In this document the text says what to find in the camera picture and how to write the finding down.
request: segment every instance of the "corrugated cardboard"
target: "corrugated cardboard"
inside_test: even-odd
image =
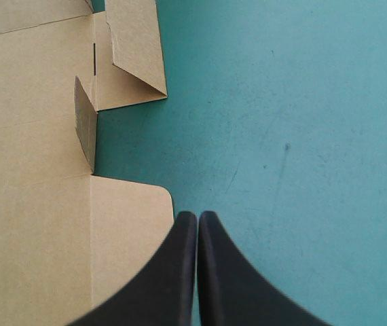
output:
[[[86,1],[0,0],[0,325],[85,313],[138,272],[172,224],[165,189],[91,175],[96,111],[165,93],[112,65],[105,13],[89,11]],[[147,13],[153,23],[132,33],[158,35]]]

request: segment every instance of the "blue-green floor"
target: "blue-green floor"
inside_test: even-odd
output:
[[[387,1],[158,9],[169,98],[99,114],[96,174],[217,211],[320,318],[387,325]]]

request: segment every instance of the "cardboard box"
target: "cardboard box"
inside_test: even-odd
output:
[[[92,175],[97,112],[166,97],[154,0],[106,6],[0,0],[0,325],[87,312],[173,223],[165,189]]]

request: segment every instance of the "scuff mark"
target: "scuff mark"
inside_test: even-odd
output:
[[[287,165],[287,156],[289,155],[290,148],[291,148],[290,143],[286,143],[286,145],[284,146],[284,155],[283,155],[282,161],[281,161],[280,174],[278,175],[278,181],[276,183],[276,189],[275,189],[275,194],[274,194],[274,201],[272,204],[272,212],[271,212],[272,217],[275,216],[276,206],[278,204],[278,198],[280,195],[280,190],[281,190],[281,185],[282,185],[282,179],[284,177],[284,171],[285,171],[286,165]]]
[[[240,166],[240,161],[239,161],[239,163],[237,164],[237,168],[236,168],[236,170],[234,171],[232,180],[229,182],[229,185],[228,185],[227,190],[225,191],[225,193],[228,193],[228,190],[229,190],[230,187],[232,186],[232,184],[233,184],[233,182],[234,182],[234,179],[236,178],[237,172],[239,172],[239,166]]]

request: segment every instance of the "cardboard fold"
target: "cardboard fold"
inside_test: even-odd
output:
[[[94,161],[96,155],[96,131],[97,131],[97,112],[79,78],[75,79],[75,114],[76,114],[76,133],[80,140],[80,145],[88,161],[92,172],[94,172]]]
[[[91,13],[87,0],[0,0],[0,33]]]
[[[167,95],[155,0],[106,0],[113,64]]]

